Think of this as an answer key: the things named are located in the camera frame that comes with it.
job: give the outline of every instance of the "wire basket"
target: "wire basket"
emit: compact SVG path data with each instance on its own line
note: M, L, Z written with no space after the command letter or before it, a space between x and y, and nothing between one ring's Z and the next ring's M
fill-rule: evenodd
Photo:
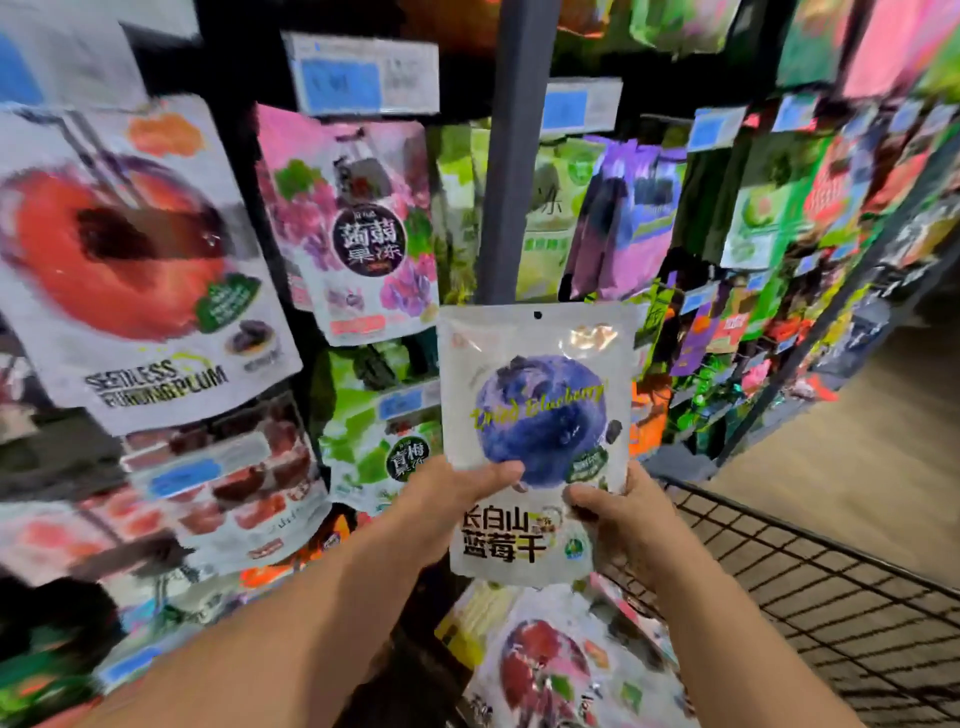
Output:
M702 488L677 509L787 641L870 726L960 726L960 592ZM606 571L657 612L623 561Z

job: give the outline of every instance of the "snack aisle display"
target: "snack aisle display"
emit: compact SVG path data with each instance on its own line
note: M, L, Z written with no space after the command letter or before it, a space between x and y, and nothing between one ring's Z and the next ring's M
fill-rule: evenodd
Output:
M474 670L469 719L694 723L563 487L617 492L628 458L709 477L836 397L960 255L956 3L399 5L383 38L263 11L272 56L210 20L210 78L182 87L156 82L172 56L110 46L115 98L96 70L58 96L36 40L117 43L115 20L0 12L0 587L109 602L57 709L308 568L444 453L526 466L438 567L478 577L428 645ZM0 654L5 724L57 712L27 691L56 658Z

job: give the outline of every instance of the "gray metal post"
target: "gray metal post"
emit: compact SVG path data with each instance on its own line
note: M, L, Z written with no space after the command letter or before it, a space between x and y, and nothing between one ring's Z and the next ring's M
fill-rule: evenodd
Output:
M513 303L561 0L503 0L477 303Z
M900 229L917 213L921 203L933 191L934 185L943 179L944 174L946 174L949 166L953 164L958 153L960 153L960 133L955 134L930 157L926 168L920 175L914 188L910 191L910 194L907 195L906 200L890 215L879 237L863 257L860 258L827 308L824 309L824 312L820 314L820 317L814 322L813 326L810 327L806 338L793 348L783 363L783 366L781 366L777 373L770 379L770 383L757 395L754 406L740 422L740 425L733 432L733 436L727 441L727 444L714 461L717 467L722 466L730 459L733 451L743 438L747 436L747 433L750 432L751 427L754 426L756 421L760 419L763 413L767 411L767 408L773 403L777 394L783 388L783 385L800 369L801 364L804 363L804 359L813 348L813 345L823 338L833 322L837 320L840 312L844 306L847 305L850 296L867 282L868 277L883 258L884 253L886 253L886 249L897 239Z

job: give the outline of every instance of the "black circular label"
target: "black circular label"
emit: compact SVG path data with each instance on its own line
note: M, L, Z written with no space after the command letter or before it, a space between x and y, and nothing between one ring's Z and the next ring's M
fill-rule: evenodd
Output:
M407 233L383 205L354 205L333 223L333 250L357 275L381 278L403 262Z
M430 457L430 446L416 435L401 437L387 455L387 473L394 480L407 482L417 465Z

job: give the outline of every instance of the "floor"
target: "floor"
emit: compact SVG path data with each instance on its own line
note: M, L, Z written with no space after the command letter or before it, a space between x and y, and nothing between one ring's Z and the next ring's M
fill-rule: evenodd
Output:
M707 487L960 588L960 326L895 331Z

